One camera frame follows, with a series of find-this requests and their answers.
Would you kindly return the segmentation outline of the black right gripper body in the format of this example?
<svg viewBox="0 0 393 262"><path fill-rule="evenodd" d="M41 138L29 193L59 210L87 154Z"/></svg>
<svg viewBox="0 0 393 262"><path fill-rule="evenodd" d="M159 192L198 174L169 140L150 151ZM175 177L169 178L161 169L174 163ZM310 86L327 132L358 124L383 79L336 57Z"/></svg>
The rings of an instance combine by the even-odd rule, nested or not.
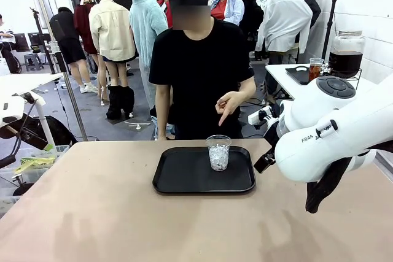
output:
<svg viewBox="0 0 393 262"><path fill-rule="evenodd" d="M271 151L274 152L276 144L279 140L279 136L277 134L277 124L273 124L268 127L267 131L263 135L263 138L271 145Z"/></svg>

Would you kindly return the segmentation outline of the person's left hand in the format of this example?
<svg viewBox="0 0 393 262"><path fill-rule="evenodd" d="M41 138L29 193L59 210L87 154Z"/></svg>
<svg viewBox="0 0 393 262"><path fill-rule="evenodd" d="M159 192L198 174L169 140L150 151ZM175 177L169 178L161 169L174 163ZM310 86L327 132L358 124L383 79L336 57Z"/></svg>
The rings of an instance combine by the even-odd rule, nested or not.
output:
<svg viewBox="0 0 393 262"><path fill-rule="evenodd" d="M242 91L231 91L223 95L216 103L216 112L221 115L219 126L243 102Z"/></svg>

